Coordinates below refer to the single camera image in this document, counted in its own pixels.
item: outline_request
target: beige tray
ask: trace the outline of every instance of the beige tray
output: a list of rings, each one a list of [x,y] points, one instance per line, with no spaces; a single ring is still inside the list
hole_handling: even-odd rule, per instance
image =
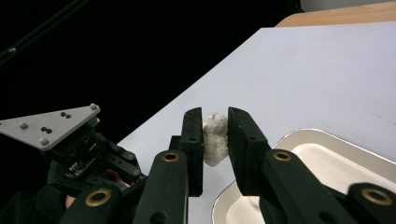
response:
[[[396,164],[332,134],[301,129],[284,136],[273,148],[295,153],[318,180],[346,194],[350,184],[370,182],[396,192]],[[265,223],[258,197],[244,197],[234,181],[216,199],[213,224]]]

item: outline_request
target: crumpled white object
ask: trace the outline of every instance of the crumpled white object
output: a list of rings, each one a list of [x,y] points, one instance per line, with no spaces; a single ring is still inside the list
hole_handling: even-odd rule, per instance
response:
[[[228,121],[218,112],[206,118],[203,124],[204,162],[211,167],[228,156]]]

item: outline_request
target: black mechanical component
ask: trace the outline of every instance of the black mechanical component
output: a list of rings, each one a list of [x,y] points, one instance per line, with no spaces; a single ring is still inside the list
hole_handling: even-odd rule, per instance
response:
[[[157,154],[149,176],[141,174],[134,153],[94,131],[96,113],[82,110],[84,119],[61,134],[56,127],[41,126],[46,127],[41,133],[58,135],[46,135],[39,143],[36,137],[41,135],[36,131],[34,138],[26,137],[28,122],[15,128],[11,119],[0,126],[2,133],[53,158],[48,182],[77,197],[61,224],[187,223],[189,197],[203,192],[201,108],[184,114],[181,135],[172,136],[169,149]],[[238,188],[244,196],[260,196],[267,224],[390,224],[396,220],[394,192],[371,183],[356,183],[344,195],[322,185],[298,156],[272,149],[249,113],[234,107],[228,110],[228,147]],[[108,179],[108,169],[131,186]]]

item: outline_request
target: black background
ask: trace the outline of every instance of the black background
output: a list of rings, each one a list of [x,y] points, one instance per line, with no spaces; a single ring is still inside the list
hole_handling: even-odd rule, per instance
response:
[[[69,3],[2,1],[0,52]],[[91,1],[0,67],[0,119],[95,103],[96,131],[118,143],[260,28],[291,13],[276,0]],[[1,205],[46,183],[50,161],[34,148],[2,135],[0,153]]]

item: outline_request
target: black sleeve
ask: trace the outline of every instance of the black sleeve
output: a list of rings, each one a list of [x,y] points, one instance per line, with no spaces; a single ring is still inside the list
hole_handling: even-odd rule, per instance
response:
[[[64,196],[46,185],[36,192],[17,192],[1,211],[0,223],[57,224],[64,211]]]

